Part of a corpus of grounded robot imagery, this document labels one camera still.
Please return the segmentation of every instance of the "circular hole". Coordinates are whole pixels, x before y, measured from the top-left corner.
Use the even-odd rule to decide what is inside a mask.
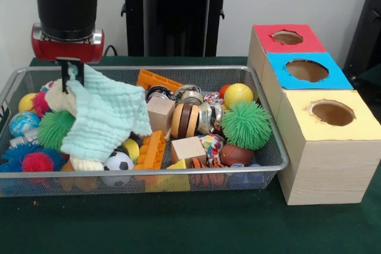
[[[328,76],[328,69],[321,64],[308,59],[295,59],[286,64],[290,74],[299,80],[307,80],[316,83]]]
[[[297,45],[303,42],[303,37],[296,32],[282,30],[272,34],[272,38],[279,43],[286,45]]]
[[[320,120],[334,126],[346,126],[355,119],[353,111],[336,101],[323,101],[312,108]]]

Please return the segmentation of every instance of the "wire mesh tray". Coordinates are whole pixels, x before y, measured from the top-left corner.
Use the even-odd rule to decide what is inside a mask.
[[[248,67],[96,67],[105,76],[129,84],[136,83],[141,68],[180,83],[196,84],[205,92],[215,92],[225,84],[244,83],[257,90],[262,106],[271,113],[258,77]],[[17,113],[20,99],[60,77],[58,67],[30,67],[12,74],[0,94],[1,155],[9,148],[12,137],[8,123]],[[165,170],[171,165],[167,142],[161,170],[0,173],[0,197],[265,189],[276,172],[289,162],[275,121],[271,119],[270,124],[270,141],[255,153],[255,161],[261,167]]]

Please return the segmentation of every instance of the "green spiky ball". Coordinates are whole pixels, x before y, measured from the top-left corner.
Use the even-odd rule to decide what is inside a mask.
[[[242,101],[230,106],[221,126],[227,142],[243,149],[258,150],[271,136],[268,112],[255,102]]]
[[[38,141],[45,148],[60,151],[75,120],[68,111],[46,113],[38,127]]]

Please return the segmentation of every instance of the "white ball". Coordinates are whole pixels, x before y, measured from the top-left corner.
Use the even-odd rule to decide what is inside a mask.
[[[105,171],[132,170],[134,164],[130,157],[123,152],[114,152],[103,164]],[[103,182],[109,187],[120,187],[127,184],[131,177],[102,177]]]

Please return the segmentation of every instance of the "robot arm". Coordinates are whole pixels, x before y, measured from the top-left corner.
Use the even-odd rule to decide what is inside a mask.
[[[64,81],[69,62],[81,74],[81,63],[101,60],[104,34],[95,28],[97,0],[37,0],[37,3],[40,24],[33,26],[32,46],[38,59],[64,64]]]

